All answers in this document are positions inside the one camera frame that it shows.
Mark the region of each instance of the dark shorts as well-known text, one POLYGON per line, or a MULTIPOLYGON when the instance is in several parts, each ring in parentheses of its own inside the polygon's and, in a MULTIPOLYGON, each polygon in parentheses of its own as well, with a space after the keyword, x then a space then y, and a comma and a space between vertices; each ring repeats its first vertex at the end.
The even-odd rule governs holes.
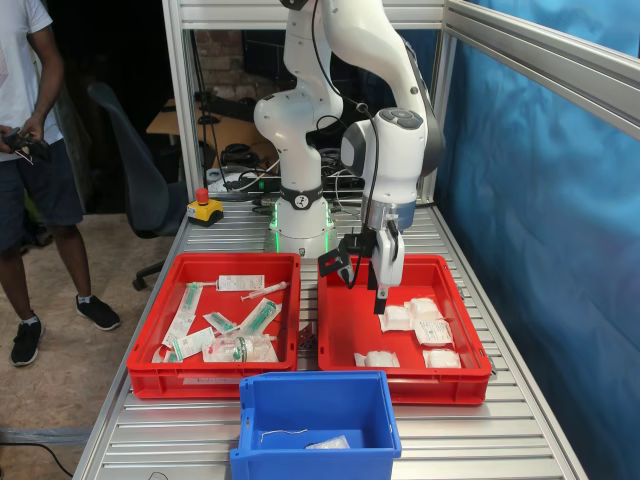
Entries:
POLYGON ((23 231, 24 190, 47 226, 77 225, 82 205, 64 140, 49 147, 51 163, 24 159, 0 162, 0 252, 18 244, 23 231))

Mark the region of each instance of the desk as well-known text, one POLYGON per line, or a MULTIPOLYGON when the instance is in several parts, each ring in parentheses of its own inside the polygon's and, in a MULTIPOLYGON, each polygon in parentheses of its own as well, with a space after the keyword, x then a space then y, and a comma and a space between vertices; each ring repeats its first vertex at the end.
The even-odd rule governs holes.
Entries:
MULTIPOLYGON (((165 107, 175 106, 175 100, 171 99, 165 107)), ((198 127, 198 138, 204 141, 204 125, 198 125, 197 121, 202 116, 200 103, 195 105, 196 126, 198 127)), ((245 145, 253 145, 252 150, 257 153, 260 158, 268 157, 269 163, 273 163, 278 158, 278 152, 271 142, 260 135, 255 124, 238 120, 236 118, 226 117, 224 115, 214 114, 220 119, 220 123, 213 126, 218 140, 218 148, 220 153, 224 151, 227 145, 232 143, 244 143, 245 145)), ((175 137, 180 137, 180 127, 178 125, 178 114, 176 112, 160 112, 153 119, 153 122, 147 127, 147 133, 158 135, 169 135, 172 138, 171 143, 175 143, 175 137)), ((211 135, 211 129, 207 130, 207 144, 211 149, 215 150, 215 143, 211 135)))
MULTIPOLYGON (((346 200, 358 208, 359 199, 346 200)), ((74 480, 231 478, 229 451, 240 433, 238 399, 142 400, 131 392, 126 358, 177 254, 262 252, 270 219, 254 205, 226 203, 209 229, 183 222, 136 333, 93 428, 74 480)), ((335 214, 342 237, 359 231, 354 217, 335 214)), ((403 452, 393 480, 506 478, 586 479, 551 409, 437 208, 416 210, 405 232, 407 254, 447 261, 486 354, 495 366, 483 405, 396 405, 403 452)), ((317 321, 317 261, 301 262, 300 323, 317 321)), ((298 350, 298 370, 317 369, 317 351, 298 350)))

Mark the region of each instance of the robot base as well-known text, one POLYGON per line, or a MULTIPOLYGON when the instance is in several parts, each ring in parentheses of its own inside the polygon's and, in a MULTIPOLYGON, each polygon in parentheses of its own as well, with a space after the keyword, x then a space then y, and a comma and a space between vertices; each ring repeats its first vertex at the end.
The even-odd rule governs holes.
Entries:
POLYGON ((297 253, 302 258, 318 258, 338 246, 338 232, 335 228, 313 238, 291 238, 282 233, 267 232, 266 252, 297 253))
POLYGON ((265 251, 318 258, 337 246, 338 233, 324 198, 306 210, 296 210, 286 200, 278 200, 267 232, 265 251))

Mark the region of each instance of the black sneaker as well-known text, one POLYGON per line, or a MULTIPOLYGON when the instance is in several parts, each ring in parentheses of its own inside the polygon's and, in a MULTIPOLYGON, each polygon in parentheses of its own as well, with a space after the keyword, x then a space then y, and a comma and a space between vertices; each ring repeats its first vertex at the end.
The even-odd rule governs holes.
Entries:
POLYGON ((16 367, 24 367, 32 363, 38 356, 38 344, 44 335, 42 323, 38 320, 31 325, 21 323, 18 327, 18 336, 13 340, 11 350, 11 362, 16 367))
POLYGON ((120 326, 118 314, 111 310, 109 305, 101 302, 95 295, 91 297, 89 303, 79 303, 76 296, 76 309, 80 315, 93 321, 97 328, 105 332, 120 326))

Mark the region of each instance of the brick wall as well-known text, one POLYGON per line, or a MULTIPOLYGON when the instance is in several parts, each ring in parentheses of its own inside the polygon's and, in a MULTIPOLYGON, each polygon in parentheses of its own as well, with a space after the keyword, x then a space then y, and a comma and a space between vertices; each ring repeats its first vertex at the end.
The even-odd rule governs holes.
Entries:
POLYGON ((222 98, 259 100, 278 91, 271 80, 244 71, 242 34, 239 30, 202 30, 196 43, 205 88, 222 98))

